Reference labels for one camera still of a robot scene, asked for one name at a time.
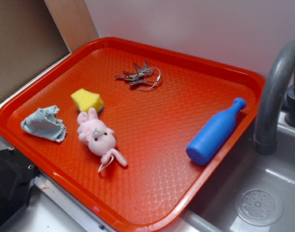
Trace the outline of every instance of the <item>plastic bottle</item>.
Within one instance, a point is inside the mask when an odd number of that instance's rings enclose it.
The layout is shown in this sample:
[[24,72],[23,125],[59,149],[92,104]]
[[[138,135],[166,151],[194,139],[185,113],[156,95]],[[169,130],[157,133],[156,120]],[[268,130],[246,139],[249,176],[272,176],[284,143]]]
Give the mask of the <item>plastic bottle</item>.
[[215,114],[186,147],[186,153],[199,165],[206,165],[235,130],[236,116],[246,101],[236,98],[227,110]]

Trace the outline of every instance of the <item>plush rabbit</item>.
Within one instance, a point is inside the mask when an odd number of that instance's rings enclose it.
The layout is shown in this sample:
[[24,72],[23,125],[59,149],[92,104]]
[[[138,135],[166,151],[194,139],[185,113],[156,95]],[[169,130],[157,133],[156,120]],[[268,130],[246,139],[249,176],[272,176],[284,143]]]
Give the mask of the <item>plush rabbit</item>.
[[108,166],[114,157],[122,166],[128,165],[123,155],[115,149],[117,142],[113,136],[114,131],[98,119],[95,108],[90,108],[88,114],[81,112],[78,115],[77,122],[80,125],[77,130],[79,140],[84,142],[92,153],[102,157],[102,165],[98,172]]

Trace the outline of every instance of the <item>orange plastic tray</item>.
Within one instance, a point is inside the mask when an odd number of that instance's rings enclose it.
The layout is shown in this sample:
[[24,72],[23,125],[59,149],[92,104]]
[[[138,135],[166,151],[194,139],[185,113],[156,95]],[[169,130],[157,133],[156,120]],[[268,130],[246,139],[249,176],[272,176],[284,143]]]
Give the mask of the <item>orange plastic tray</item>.
[[[149,92],[117,80],[133,62],[162,71]],[[45,74],[0,110],[0,135],[117,231],[155,231],[177,218],[255,118],[264,80],[243,69],[117,38],[93,41]],[[100,158],[78,140],[78,111],[70,95],[99,93],[100,114],[115,131],[116,160],[97,173]],[[232,136],[201,167],[185,148],[211,116],[247,101]],[[58,144],[29,135],[20,123],[38,108],[57,105],[67,135]]]

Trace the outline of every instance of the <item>sink drain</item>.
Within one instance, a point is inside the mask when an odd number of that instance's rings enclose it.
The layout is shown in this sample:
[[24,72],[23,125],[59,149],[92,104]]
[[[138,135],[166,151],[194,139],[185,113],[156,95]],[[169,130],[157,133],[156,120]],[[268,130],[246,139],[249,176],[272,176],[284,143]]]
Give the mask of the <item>sink drain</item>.
[[247,186],[235,198],[239,217],[253,226],[268,226],[283,213],[283,201],[279,194],[266,186]]

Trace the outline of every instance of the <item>sink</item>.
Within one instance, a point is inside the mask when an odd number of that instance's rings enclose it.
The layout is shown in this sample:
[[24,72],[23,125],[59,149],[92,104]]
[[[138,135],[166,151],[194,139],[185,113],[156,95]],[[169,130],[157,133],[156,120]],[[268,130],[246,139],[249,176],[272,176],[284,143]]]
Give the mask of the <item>sink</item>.
[[278,124],[269,156],[254,151],[253,134],[254,123],[189,205],[184,220],[206,221],[199,231],[295,232],[295,129]]

